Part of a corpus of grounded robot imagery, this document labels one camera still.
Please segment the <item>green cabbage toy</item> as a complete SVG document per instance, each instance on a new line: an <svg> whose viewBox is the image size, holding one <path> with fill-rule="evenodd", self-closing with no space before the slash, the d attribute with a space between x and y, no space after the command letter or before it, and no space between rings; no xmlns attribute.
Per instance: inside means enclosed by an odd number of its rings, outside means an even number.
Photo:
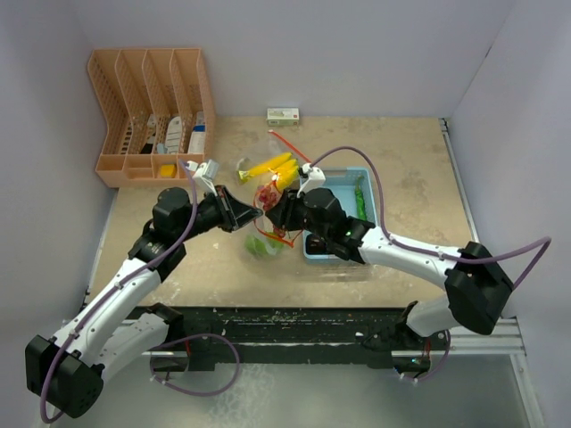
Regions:
<svg viewBox="0 0 571 428"><path fill-rule="evenodd" d="M263 257L267 255L264 242L254 235L246 236L244 247L254 257Z"/></svg>

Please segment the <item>dark brown mangosteen toy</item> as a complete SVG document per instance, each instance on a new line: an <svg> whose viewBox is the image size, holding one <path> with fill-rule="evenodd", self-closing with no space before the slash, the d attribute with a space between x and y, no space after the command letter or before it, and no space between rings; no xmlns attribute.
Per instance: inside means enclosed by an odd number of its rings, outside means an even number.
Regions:
<svg viewBox="0 0 571 428"><path fill-rule="evenodd" d="M327 247L322 240L308 237L306 240L306 252L310 255L323 255L327 253Z"/></svg>

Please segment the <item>red grapes bunch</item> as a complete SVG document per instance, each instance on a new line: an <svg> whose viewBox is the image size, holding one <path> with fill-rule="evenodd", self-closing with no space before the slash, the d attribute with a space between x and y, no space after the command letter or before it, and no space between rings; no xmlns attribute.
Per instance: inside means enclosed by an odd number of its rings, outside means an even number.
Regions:
<svg viewBox="0 0 571 428"><path fill-rule="evenodd" d="M274 183L260 186L254 195L255 205L263 211L271 210L275 207L280 199L282 193L277 189Z"/></svg>

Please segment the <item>green cucumber toy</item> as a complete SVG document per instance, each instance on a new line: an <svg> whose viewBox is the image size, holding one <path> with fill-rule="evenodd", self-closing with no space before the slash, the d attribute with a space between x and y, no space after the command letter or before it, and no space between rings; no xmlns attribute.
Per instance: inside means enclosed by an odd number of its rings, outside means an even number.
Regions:
<svg viewBox="0 0 571 428"><path fill-rule="evenodd" d="M366 204L364 199L364 194L362 191L362 180L363 176L359 176L356 180L354 186L354 195L356 201L356 210L357 210L357 217L361 220L368 220L367 212L366 212Z"/></svg>

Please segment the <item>yellow banana bunch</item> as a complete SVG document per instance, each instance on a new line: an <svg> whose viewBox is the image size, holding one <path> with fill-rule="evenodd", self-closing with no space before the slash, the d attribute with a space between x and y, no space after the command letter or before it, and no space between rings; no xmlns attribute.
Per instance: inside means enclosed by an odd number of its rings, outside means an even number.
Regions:
<svg viewBox="0 0 571 428"><path fill-rule="evenodd" d="M237 178L240 184L275 186L281 191L298 178L298 168L298 160L290 152L282 152L248 169L239 169Z"/></svg>

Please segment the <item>clear zip bag orange zipper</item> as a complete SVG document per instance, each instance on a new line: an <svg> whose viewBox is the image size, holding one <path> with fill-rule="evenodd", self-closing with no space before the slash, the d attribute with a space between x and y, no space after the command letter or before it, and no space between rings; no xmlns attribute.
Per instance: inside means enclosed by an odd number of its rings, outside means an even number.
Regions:
<svg viewBox="0 0 571 428"><path fill-rule="evenodd" d="M287 141L278 132L271 129L267 132L267 136L261 142L247 148L238 156L235 173L237 183L239 185L254 185L253 183L240 184L237 178L237 171L239 169L248 169L263 161L269 160L282 152L290 152L298 160L299 167L310 162L310 158L307 157L298 147Z"/></svg>

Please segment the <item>green apple toy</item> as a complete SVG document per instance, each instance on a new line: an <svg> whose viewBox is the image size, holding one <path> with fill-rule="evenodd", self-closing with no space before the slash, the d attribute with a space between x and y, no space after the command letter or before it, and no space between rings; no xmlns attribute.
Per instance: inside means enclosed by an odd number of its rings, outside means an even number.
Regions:
<svg viewBox="0 0 571 428"><path fill-rule="evenodd" d="M278 256L284 249L285 245L275 240L266 240L263 242L265 252L269 257Z"/></svg>

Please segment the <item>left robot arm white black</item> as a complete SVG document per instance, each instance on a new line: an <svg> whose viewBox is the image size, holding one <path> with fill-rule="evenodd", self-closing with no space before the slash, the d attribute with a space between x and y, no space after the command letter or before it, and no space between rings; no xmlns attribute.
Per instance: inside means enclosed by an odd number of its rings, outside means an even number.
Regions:
<svg viewBox="0 0 571 428"><path fill-rule="evenodd" d="M47 414L48 405L61 415L84 415L104 384L132 359L146 350L173 350L184 342L183 315L160 303L132 326L119 327L186 256L186 240L213 228L232 233L262 214L224 185L202 200L195 191L180 187L161 191L151 219L103 291L50 338L37 335L26 346L27 387L40 398L42 421L57 419Z"/></svg>

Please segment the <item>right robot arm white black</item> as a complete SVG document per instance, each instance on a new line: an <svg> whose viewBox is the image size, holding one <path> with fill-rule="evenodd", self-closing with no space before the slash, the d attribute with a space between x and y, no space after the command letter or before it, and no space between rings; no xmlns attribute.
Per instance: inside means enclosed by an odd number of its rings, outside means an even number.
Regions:
<svg viewBox="0 0 571 428"><path fill-rule="evenodd" d="M398 342L407 349L416 349L432 334L456 326L491 334L514 290L482 244L438 250L384 233L372 222L347 215L325 187L303 196L287 191L266 216L279 229L316 235L327 252L339 259L397 269L441 287L442 296L412 302L397 322Z"/></svg>

